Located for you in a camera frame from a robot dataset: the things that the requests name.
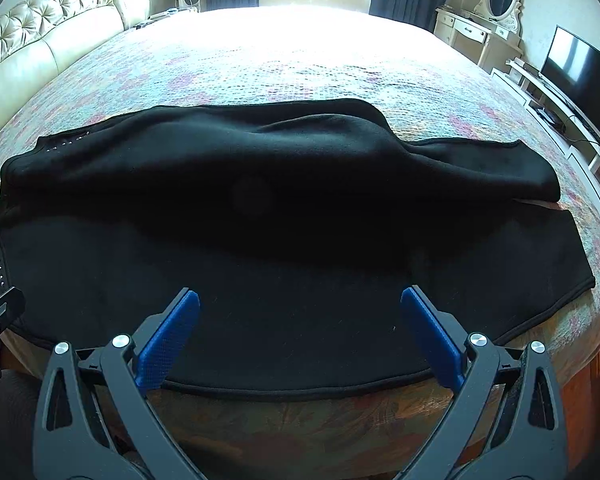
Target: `flat screen tv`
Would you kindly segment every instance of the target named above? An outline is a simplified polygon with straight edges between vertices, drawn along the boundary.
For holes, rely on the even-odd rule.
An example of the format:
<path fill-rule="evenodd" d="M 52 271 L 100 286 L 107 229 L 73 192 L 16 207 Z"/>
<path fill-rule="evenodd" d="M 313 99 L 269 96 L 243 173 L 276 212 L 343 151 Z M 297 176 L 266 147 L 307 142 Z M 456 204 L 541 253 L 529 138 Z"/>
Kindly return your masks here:
<path fill-rule="evenodd" d="M 600 139 L 600 52 L 557 27 L 540 73 Z"/>

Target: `cream leather headboard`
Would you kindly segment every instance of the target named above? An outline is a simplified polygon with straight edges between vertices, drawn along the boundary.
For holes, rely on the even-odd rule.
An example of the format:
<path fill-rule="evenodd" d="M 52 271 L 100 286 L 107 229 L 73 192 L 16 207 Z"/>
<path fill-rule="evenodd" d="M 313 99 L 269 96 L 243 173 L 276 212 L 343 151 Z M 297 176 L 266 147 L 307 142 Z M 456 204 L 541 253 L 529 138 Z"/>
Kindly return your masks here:
<path fill-rule="evenodd" d="M 0 16 L 0 130 L 46 83 L 149 15 L 149 0 L 27 0 Z"/>

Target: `tv stand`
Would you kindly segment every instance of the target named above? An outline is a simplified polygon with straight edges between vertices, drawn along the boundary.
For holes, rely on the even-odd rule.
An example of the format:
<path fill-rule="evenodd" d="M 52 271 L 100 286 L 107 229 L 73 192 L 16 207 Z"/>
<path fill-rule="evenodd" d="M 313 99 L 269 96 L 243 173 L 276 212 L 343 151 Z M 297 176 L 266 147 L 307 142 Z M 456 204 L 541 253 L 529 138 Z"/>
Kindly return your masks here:
<path fill-rule="evenodd" d="M 574 172 L 580 177 L 600 215 L 600 140 L 541 78 L 512 60 L 507 61 L 507 65 L 511 72 L 518 73 L 519 82 L 516 83 L 509 75 L 497 69 L 491 72 L 491 77 L 501 83 L 558 145 Z M 554 129 L 542 114 L 538 113 L 538 105 L 543 105 L 560 116 L 566 134 L 563 135 Z"/>

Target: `drawer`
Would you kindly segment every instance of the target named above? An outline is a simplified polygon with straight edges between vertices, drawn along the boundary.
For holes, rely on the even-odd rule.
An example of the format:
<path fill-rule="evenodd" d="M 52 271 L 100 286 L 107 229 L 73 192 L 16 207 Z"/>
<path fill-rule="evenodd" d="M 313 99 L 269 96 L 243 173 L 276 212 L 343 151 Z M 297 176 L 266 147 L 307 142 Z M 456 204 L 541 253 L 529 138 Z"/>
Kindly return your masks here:
<path fill-rule="evenodd" d="M 446 44 L 451 44 L 451 35 L 453 34 L 453 27 L 449 27 L 442 22 L 436 22 L 436 28 L 433 31 L 433 34 L 440 38 L 440 40 L 444 41 Z"/>
<path fill-rule="evenodd" d="M 487 37 L 483 30 L 472 27 L 466 22 L 459 22 L 458 20 L 456 20 L 456 23 L 454 24 L 454 29 L 463 36 L 468 37 L 470 40 L 478 41 L 479 43 L 484 43 L 484 40 Z"/>
<path fill-rule="evenodd" d="M 448 14 L 439 14 L 438 21 L 448 25 L 449 27 L 453 27 L 456 19 L 453 16 L 449 16 Z"/>
<path fill-rule="evenodd" d="M 496 34 L 505 40 L 509 37 L 509 31 L 504 27 L 496 27 Z"/>

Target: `floral bedspread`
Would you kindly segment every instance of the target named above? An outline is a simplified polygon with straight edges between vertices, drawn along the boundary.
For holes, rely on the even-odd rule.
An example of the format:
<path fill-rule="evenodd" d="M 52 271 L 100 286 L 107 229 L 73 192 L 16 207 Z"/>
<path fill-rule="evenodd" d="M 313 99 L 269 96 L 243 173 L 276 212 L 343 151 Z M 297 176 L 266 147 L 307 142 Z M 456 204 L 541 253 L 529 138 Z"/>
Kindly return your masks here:
<path fill-rule="evenodd" d="M 261 7 L 183 12 L 128 30 L 61 73 L 3 128 L 0 167 L 39 136 L 154 105 L 339 97 L 371 102 L 405 140 L 522 139 L 552 164 L 562 188 L 558 206 L 573 213 L 596 287 L 513 344 L 542 340 L 560 382 L 575 375 L 600 348 L 600 219 L 533 118 L 487 73 L 419 28 L 343 10 Z M 167 390 L 152 396 L 185 450 L 259 479 L 396 470 L 448 399 L 434 381 L 307 402 L 232 402 Z"/>

